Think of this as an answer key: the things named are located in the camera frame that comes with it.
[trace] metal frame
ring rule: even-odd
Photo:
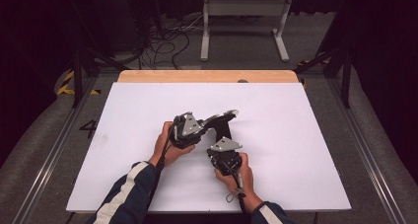
[[[203,1],[203,39],[200,60],[209,59],[209,16],[278,16],[280,24],[273,29],[282,61],[288,62],[289,55],[282,39],[283,30],[292,0],[204,0]]]
[[[61,156],[62,151],[64,150],[65,144],[69,137],[70,131],[76,121],[76,118],[81,112],[81,109],[86,102],[87,98],[92,91],[97,78],[91,77],[87,79],[83,97],[81,98],[80,102],[78,103],[77,107],[73,108],[70,113],[68,114],[67,119],[64,122],[64,126],[62,127],[57,139],[55,140],[54,145],[52,146],[49,154],[43,163],[42,167],[40,168],[36,179],[28,192],[25,201],[22,203],[21,208],[19,209],[18,213],[13,220],[13,223],[27,223],[35,209],[37,202],[40,199],[40,196],[43,193],[43,190],[46,187],[46,184],[49,181],[49,178],[52,175],[53,170],[55,169],[56,164]]]
[[[341,94],[338,84],[335,79],[327,79],[326,82],[328,83],[329,88],[331,89],[333,96],[338,102],[344,117],[347,119],[348,124],[350,125],[351,131],[353,136],[356,140],[356,148],[359,152],[359,155],[365,165],[366,170],[369,173],[369,177],[372,180],[372,183],[376,189],[376,192],[379,195],[379,198],[382,201],[384,210],[388,218],[390,219],[391,223],[406,223],[405,219],[403,218],[400,209],[394,200],[393,195],[387,185],[387,182],[382,174],[381,170],[379,169],[378,164],[375,161],[375,158],[372,155],[372,152],[369,149],[369,145],[364,138],[360,127],[354,118],[354,115],[351,113],[349,109],[345,107],[345,103],[341,100],[339,95]]]

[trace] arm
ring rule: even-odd
[[[253,176],[251,167],[248,165],[248,156],[241,153],[243,164],[240,167],[240,173],[243,177],[245,197],[244,206],[248,213],[251,214],[251,223],[293,223],[285,214],[283,209],[276,203],[263,201],[254,191]],[[216,178],[224,183],[230,193],[237,191],[237,184],[231,176],[222,176],[221,172],[215,169]]]
[[[163,131],[158,136],[154,154],[150,160],[134,164],[131,171],[113,185],[99,210],[87,223],[142,223],[148,211],[150,192],[155,185],[156,166],[164,150],[172,124],[172,122],[164,123]],[[183,150],[171,145],[169,141],[165,166],[194,149],[194,145]]]

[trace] person's left hand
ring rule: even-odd
[[[157,167],[157,163],[161,157],[161,154],[164,149],[164,144],[166,143],[167,137],[169,136],[170,127],[173,125],[172,121],[166,121],[164,122],[163,131],[157,138],[157,142],[154,148],[154,154],[148,161],[149,163],[153,164],[155,167]],[[169,150],[166,153],[166,160],[165,160],[165,166],[168,166],[169,164],[173,163],[175,160],[177,160],[178,157],[184,154],[190,153],[194,148],[195,145],[188,146],[184,149],[179,149],[175,147],[172,142],[169,140],[169,143],[167,144],[167,147]]]

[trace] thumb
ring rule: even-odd
[[[222,178],[221,172],[218,169],[216,169],[216,168],[213,171],[215,172],[216,179],[221,180],[220,179],[220,178]]]
[[[196,148],[196,145],[191,145],[191,146],[188,146],[188,147],[182,149],[181,150],[181,155],[185,155],[185,154],[190,153],[191,151],[194,150],[194,148]]]

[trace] white table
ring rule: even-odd
[[[351,208],[300,83],[115,83],[67,210],[96,211],[133,163],[149,159],[164,121],[227,110],[240,111],[230,129],[262,199],[285,210]],[[205,151],[214,143],[208,131],[192,153],[163,170],[151,212],[241,211],[215,179]]]

